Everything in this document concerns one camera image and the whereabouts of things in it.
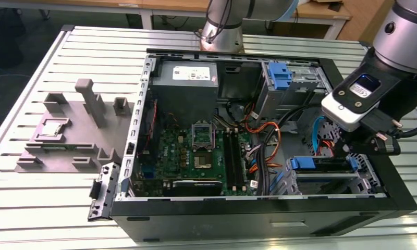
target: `blue plastic clip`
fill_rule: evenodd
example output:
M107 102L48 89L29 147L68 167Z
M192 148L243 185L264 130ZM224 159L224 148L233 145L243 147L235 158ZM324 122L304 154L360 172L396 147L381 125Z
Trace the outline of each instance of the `blue plastic clip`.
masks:
M276 90L287 90L292 83L292 72L287 65L280 62L269 63L269 76L273 80Z

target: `motherboard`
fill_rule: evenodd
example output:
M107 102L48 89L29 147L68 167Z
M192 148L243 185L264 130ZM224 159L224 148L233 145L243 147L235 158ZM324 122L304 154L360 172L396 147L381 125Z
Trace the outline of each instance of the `motherboard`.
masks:
M192 129L161 131L156 164L140 163L143 178L135 182L136 196L168 196L180 186L187 196L192 192L253 195L243 160L249 134L216 130L208 123L195 125Z

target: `gray power supply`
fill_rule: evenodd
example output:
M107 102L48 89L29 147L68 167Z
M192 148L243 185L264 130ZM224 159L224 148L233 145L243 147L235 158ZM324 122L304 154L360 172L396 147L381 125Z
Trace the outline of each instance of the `gray power supply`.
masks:
M212 120L217 88L217 69L212 62L165 61L151 84L161 112L179 117L181 128Z

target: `label sticker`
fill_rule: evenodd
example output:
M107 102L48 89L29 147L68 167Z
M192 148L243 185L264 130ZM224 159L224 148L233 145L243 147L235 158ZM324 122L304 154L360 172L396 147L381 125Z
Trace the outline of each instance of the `label sticker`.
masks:
M252 113L251 113L251 116L252 116L255 119L257 119L257 118L259 118L259 114L257 114L257 113L255 113L253 111L252 111Z
M349 90L359 95L361 98L367 98L372 92L360 84L355 83L351 87Z
M139 7L137 4L119 4L119 6L123 6L123 7Z
M209 81L211 68L176 66L173 68L173 80Z

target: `slotted aluminum table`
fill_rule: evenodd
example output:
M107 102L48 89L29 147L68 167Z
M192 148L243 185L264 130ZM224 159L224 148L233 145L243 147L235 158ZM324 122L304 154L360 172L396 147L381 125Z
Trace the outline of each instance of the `slotted aluminum table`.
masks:
M245 35L245 52L335 60L345 77L365 54L357 42ZM104 101L136 101L147 48L199 49L191 32L75 27L61 31L29 84L0 127L0 249L145 247L167 249L417 249L417 211L387 219L341 237L135 243L113 221L87 222L92 179L87 173L13 172L45 107L48 92L64 92L69 101L79 78L92 78ZM417 111L403 124L417 126ZM417 202L417 136L401 140L404 153L392 157Z

